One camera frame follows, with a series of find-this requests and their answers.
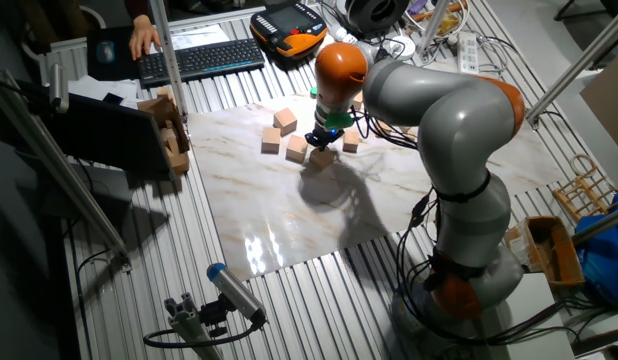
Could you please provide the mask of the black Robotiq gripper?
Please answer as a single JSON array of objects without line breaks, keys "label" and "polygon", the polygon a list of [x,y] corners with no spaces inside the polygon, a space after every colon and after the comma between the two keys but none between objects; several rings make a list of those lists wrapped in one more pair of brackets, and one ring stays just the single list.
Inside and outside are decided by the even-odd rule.
[{"label": "black Robotiq gripper", "polygon": [[342,129],[325,130],[320,126],[316,126],[311,133],[305,135],[306,142],[313,147],[326,147],[333,143],[333,148],[336,150],[343,149],[344,138]]}]

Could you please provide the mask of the person's bare hand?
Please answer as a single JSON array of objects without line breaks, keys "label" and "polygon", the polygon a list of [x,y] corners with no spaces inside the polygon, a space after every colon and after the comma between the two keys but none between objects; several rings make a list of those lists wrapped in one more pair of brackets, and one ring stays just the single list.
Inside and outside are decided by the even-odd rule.
[{"label": "person's bare hand", "polygon": [[151,47],[162,46],[157,29],[147,15],[139,15],[133,20],[133,32],[129,42],[132,60],[139,60],[143,55],[151,53]]}]

